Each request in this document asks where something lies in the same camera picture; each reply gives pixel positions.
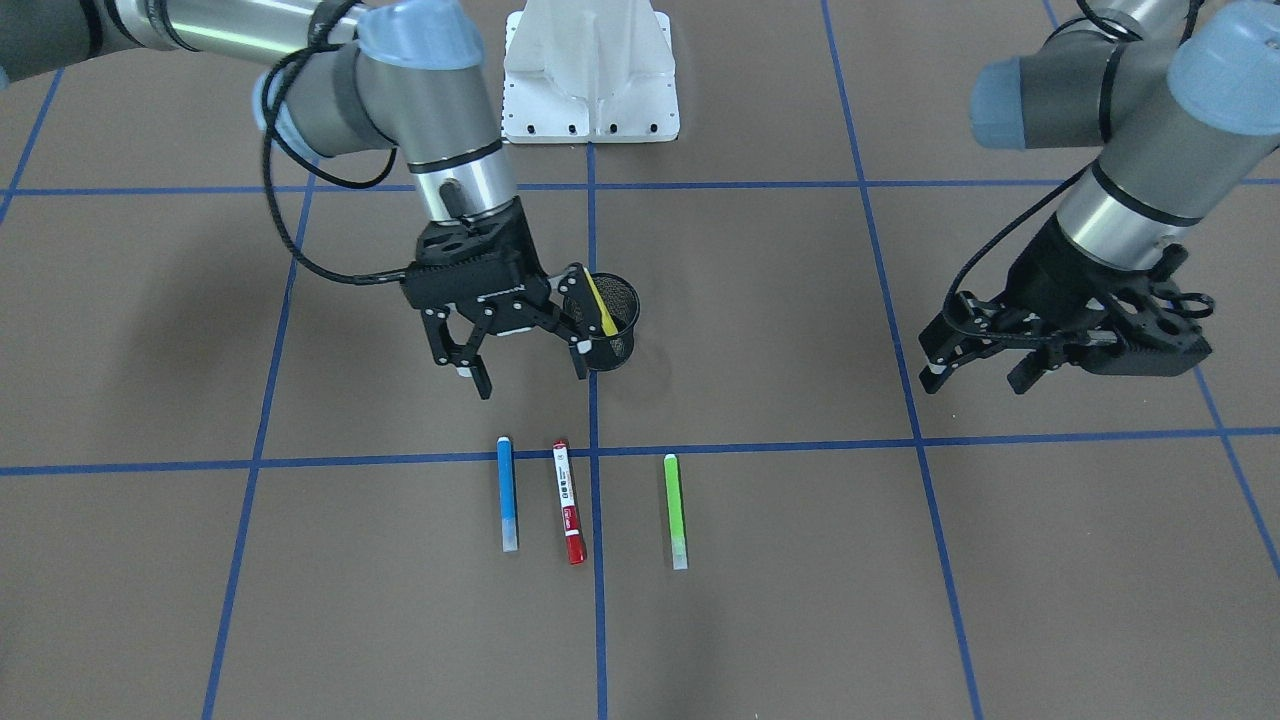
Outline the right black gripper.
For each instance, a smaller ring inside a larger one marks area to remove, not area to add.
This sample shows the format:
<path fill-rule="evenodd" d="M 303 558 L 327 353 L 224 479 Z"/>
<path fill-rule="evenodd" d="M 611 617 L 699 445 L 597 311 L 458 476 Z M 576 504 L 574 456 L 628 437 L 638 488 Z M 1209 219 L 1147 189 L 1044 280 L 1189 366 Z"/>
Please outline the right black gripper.
<path fill-rule="evenodd" d="M 586 313 L 585 279 L 582 264 L 568 264 L 558 275 L 543 270 L 522 201 L 515 197 L 468 224 L 429 223 L 401 290 L 410 306 L 420 310 L 436 365 L 453 366 L 472 380 L 480 400 L 489 400 L 493 383 L 480 347 L 490 334 L 540 328 L 566 343 L 576 377 L 588 378 L 590 331 L 552 297 L 561 291 L 562 299 Z M 453 315 L 472 323 L 465 343 L 451 333 Z"/>

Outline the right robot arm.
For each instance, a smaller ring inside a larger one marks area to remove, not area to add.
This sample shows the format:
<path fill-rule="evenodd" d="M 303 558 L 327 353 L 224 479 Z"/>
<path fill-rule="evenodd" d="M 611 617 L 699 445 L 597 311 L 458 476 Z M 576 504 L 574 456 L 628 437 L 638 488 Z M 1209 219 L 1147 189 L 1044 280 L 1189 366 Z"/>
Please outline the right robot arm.
<path fill-rule="evenodd" d="M 3 83 L 129 49 L 260 61 L 261 176 L 282 242 L 303 268 L 351 286 L 397 284 L 436 364 L 488 398 L 489 336 L 539 328 L 580 378 L 604 360 L 603 313 L 582 265 L 548 274 L 532 242 L 483 76 L 477 27 L 457 1 L 5 1 Z M 317 163 L 387 150 L 426 208 L 413 259 L 344 274 L 307 258 L 283 219 L 273 154 Z"/>

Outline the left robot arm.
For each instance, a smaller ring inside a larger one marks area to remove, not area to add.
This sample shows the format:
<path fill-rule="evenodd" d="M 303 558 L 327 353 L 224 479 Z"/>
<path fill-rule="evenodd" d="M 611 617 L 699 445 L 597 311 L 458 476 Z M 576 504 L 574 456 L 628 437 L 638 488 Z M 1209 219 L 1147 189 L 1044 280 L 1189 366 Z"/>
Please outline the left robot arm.
<path fill-rule="evenodd" d="M 1034 54 L 988 65 L 970 97 L 989 149 L 1098 147 L 989 300 L 954 282 L 920 333 L 934 393 L 1010 350 L 1023 395 L 1064 365 L 1175 377 L 1211 354 L 1213 300 L 1174 282 L 1183 240 L 1277 150 L 1277 4 L 1079 3 Z"/>

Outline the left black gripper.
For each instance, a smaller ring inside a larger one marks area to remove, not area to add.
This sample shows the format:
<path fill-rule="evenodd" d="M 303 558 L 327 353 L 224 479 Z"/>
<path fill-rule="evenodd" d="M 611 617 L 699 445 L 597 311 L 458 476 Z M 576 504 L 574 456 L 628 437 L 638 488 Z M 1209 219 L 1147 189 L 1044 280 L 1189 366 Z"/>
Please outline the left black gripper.
<path fill-rule="evenodd" d="M 922 388 L 934 395 L 959 368 L 1007 350 L 1030 350 L 1007 374 L 1015 395 L 1078 364 L 1096 346 L 1089 331 L 1103 316 L 1087 278 L 1091 264 L 1112 268 L 1079 250 L 1057 220 L 1047 220 L 1010 266 L 995 301 L 957 292 L 919 334 Z M 1052 336 L 1059 332 L 1065 336 Z"/>

